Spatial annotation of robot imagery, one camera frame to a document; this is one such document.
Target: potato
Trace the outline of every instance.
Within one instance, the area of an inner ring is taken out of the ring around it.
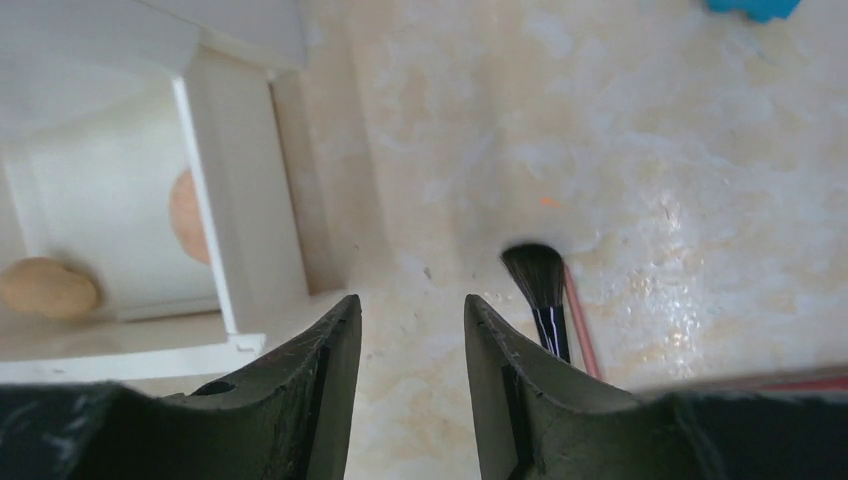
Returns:
[[[12,310],[71,320],[97,308],[97,287],[88,277],[43,257],[20,260],[0,274],[0,300]]]
[[[209,265],[209,249],[206,246],[206,235],[203,233],[194,177],[188,169],[177,177],[171,188],[169,211],[171,228],[183,251],[198,262]]]

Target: orange mark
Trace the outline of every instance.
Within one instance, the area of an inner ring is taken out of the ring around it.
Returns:
[[[545,206],[548,206],[548,207],[557,207],[557,208],[562,206],[556,200],[554,200],[551,197],[542,197],[542,205],[545,205]]]

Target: brush ferrule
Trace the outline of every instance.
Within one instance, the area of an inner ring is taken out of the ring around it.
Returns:
[[[568,353],[568,334],[565,331],[565,311],[562,305],[550,308],[534,308],[533,319],[542,346],[557,357],[571,363]]]

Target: brown egg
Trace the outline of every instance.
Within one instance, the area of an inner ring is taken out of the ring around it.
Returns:
[[[198,262],[209,265],[209,249],[203,233],[194,177],[190,170],[183,171],[174,182],[168,208],[171,214],[171,228],[183,251]]]
[[[97,308],[97,297],[88,277],[49,258],[20,260],[0,275],[0,299],[21,313],[71,320]]]

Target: makeup brush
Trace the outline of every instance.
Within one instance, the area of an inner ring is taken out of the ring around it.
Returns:
[[[533,309],[542,346],[571,363],[562,305],[565,288],[562,256],[547,245],[523,243],[504,250],[501,261]]]

